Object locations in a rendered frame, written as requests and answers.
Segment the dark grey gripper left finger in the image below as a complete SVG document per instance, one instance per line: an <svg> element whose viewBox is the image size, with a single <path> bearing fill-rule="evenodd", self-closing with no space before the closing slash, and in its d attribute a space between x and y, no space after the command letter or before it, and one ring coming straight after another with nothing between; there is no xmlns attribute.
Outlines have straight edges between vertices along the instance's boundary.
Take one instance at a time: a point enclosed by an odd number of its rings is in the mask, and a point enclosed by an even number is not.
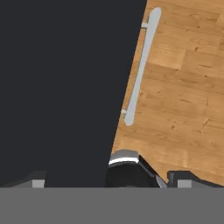
<svg viewBox="0 0 224 224"><path fill-rule="evenodd" d="M45 186L46 172L34 171L33 173L19 180L0 185L1 188L43 188Z"/></svg>

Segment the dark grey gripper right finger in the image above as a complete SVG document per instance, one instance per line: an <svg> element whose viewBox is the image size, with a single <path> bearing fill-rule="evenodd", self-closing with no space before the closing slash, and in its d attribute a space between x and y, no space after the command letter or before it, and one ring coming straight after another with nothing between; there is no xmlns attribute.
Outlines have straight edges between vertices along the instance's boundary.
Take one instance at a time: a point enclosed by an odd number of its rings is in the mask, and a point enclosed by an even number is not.
<svg viewBox="0 0 224 224"><path fill-rule="evenodd" d="M168 171L167 172L169 187L175 188L224 188L224 185L218 185L210 181L206 181L194 175L190 171Z"/></svg>

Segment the black and white round object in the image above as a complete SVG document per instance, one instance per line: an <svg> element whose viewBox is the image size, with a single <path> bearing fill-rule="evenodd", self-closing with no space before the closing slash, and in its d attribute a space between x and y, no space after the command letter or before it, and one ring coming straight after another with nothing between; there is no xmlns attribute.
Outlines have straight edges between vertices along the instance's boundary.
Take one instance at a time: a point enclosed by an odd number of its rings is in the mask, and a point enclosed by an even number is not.
<svg viewBox="0 0 224 224"><path fill-rule="evenodd" d="M166 188L167 184L135 150L117 150L108 162L106 187Z"/></svg>

